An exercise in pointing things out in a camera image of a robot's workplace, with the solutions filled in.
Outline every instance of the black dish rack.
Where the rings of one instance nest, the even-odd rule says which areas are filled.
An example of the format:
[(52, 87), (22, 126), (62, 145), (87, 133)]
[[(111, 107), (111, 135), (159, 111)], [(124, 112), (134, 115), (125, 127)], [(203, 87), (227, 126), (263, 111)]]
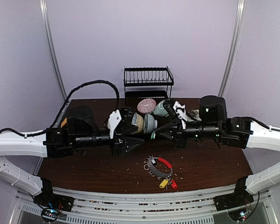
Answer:
[(163, 68), (125, 68), (125, 104), (135, 108), (144, 98), (158, 102), (171, 97), (174, 79), (168, 66)]

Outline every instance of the yellow key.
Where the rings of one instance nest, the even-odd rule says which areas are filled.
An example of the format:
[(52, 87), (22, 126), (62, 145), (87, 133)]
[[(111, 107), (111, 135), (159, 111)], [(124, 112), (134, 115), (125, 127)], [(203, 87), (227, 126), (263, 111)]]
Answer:
[(160, 183), (160, 188), (165, 188), (168, 183), (169, 183), (169, 180), (167, 180), (167, 179), (163, 180), (162, 183)]

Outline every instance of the wooden tabletop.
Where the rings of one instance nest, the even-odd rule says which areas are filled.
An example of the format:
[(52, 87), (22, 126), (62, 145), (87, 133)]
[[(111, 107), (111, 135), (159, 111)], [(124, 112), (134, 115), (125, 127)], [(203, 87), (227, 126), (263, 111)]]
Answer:
[[(187, 110), (199, 107), (198, 99), (178, 100), (186, 105)], [(91, 107), (95, 122), (102, 127), (115, 104), (115, 99), (72, 100), (69, 109), (78, 105)], [(60, 188), (132, 194), (226, 186), (252, 173), (241, 149), (222, 146), (216, 150), (211, 140), (201, 144), (188, 141), (185, 149), (176, 149), (169, 140), (152, 140), (123, 157), (112, 157), (109, 148), (92, 148), (84, 156), (76, 154), (61, 159), (44, 159), (39, 176), (51, 180), (53, 186)], [(167, 191), (160, 189), (161, 181), (144, 170), (144, 159), (152, 155), (163, 157), (173, 165), (177, 190), (170, 186)], [(161, 164), (158, 168), (166, 170)]]

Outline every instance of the wall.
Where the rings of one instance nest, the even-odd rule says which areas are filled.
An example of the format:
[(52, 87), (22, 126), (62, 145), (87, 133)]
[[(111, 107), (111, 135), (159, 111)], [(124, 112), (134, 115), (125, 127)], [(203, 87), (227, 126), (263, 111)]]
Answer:
[[(168, 66), (173, 97), (217, 94), (234, 28), (237, 1), (51, 0), (48, 12), (56, 55), (69, 92), (107, 79), (123, 98), (124, 67)], [(91, 86), (76, 98), (114, 98)]]
[[(54, 77), (39, 0), (0, 0), (0, 129), (48, 127), (62, 97)], [(36, 157), (12, 157), (32, 172)], [(0, 180), (0, 224), (7, 222), (17, 188)]]
[[(241, 43), (226, 96), (229, 117), (252, 116), (280, 127), (280, 0), (246, 1)], [(254, 173), (280, 161), (280, 153), (246, 149)], [(280, 184), (270, 188), (280, 217)]]

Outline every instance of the speckled pink bowl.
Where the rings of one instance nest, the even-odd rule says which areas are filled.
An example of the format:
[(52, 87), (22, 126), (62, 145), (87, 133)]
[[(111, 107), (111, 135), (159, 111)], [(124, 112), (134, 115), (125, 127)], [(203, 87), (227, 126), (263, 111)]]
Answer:
[(151, 113), (152, 111), (154, 111), (156, 105), (157, 103), (154, 99), (147, 98), (138, 103), (137, 110), (140, 113)]

